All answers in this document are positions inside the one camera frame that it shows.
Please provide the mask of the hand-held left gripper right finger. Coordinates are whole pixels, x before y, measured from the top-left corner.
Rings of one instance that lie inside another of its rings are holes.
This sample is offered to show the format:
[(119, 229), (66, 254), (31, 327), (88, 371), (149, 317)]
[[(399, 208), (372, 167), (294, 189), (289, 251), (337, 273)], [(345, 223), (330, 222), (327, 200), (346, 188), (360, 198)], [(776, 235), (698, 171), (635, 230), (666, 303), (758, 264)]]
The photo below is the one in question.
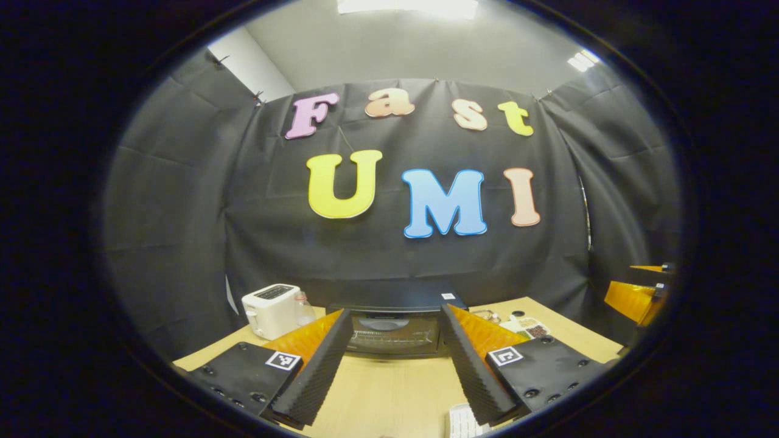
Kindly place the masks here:
[(449, 304), (441, 306), (441, 333), (479, 424), (552, 408), (609, 370), (551, 335), (526, 339)]

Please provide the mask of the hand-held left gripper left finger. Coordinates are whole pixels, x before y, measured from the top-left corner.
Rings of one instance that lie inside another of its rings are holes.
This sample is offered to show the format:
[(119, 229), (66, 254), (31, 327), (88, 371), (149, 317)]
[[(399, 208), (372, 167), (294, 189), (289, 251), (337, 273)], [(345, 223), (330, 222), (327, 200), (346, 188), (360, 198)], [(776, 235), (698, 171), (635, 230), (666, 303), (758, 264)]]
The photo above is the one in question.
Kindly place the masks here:
[(269, 341), (249, 326), (173, 361), (204, 398), (243, 422), (312, 426), (353, 335), (349, 310)]

